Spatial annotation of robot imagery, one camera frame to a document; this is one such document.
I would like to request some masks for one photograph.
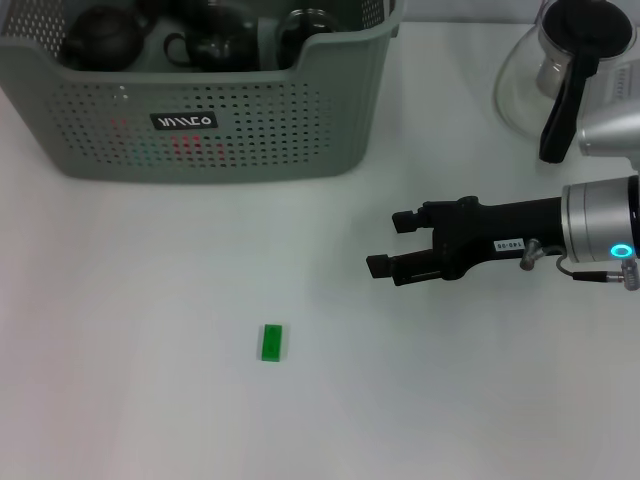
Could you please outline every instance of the gray plastic basket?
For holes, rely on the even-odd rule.
[[[253,1],[278,4],[261,12],[276,18],[295,8]],[[114,2],[5,0],[0,86],[72,177],[219,183],[337,175],[366,151],[403,1],[318,0],[327,11],[341,9],[341,21],[357,31],[310,38],[290,70],[207,74],[64,68],[55,57],[73,18]],[[172,26],[160,27],[145,51],[162,51],[165,30]],[[218,128],[159,131],[151,120],[203,112],[215,112]]]

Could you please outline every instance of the black cup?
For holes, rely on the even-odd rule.
[[[169,61],[205,72],[259,70],[258,21],[247,11],[230,7],[210,7],[205,13],[196,31],[166,38],[164,51]],[[186,45],[189,62],[175,60],[169,54],[169,47],[178,39]]]
[[[319,33],[341,32],[343,28],[324,10],[308,8],[291,12],[278,30],[278,63],[286,70],[296,63],[307,39]]]

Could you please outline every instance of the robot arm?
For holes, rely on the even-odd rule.
[[[628,157],[638,170],[640,61],[590,78],[579,107],[571,135],[577,133],[583,153]],[[558,150],[552,145],[547,153],[557,155],[565,146]],[[544,154],[542,145],[541,157]],[[561,161],[564,153],[555,158]],[[393,221],[398,233],[432,228],[433,249],[391,258],[373,256],[367,264],[374,278],[390,277],[400,286],[437,278],[457,280],[473,266],[492,260],[520,258],[521,268],[531,270],[544,256],[562,255],[558,268],[574,280],[619,282],[637,290],[639,183],[633,176],[571,185],[560,198],[493,207],[481,205],[475,197],[427,202],[417,213],[396,213]],[[566,257],[574,263],[622,260],[622,270],[571,273],[560,265]]]

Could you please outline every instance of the white table surface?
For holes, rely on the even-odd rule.
[[[391,223],[424,201],[632,173],[542,165],[500,123],[525,30],[404,24],[369,153],[333,179],[73,180],[1,96],[0,479],[637,480],[637,294],[551,260],[403,288],[365,264],[429,246]]]

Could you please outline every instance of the green block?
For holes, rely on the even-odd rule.
[[[279,362],[282,344],[282,325],[265,325],[262,339],[262,361]]]

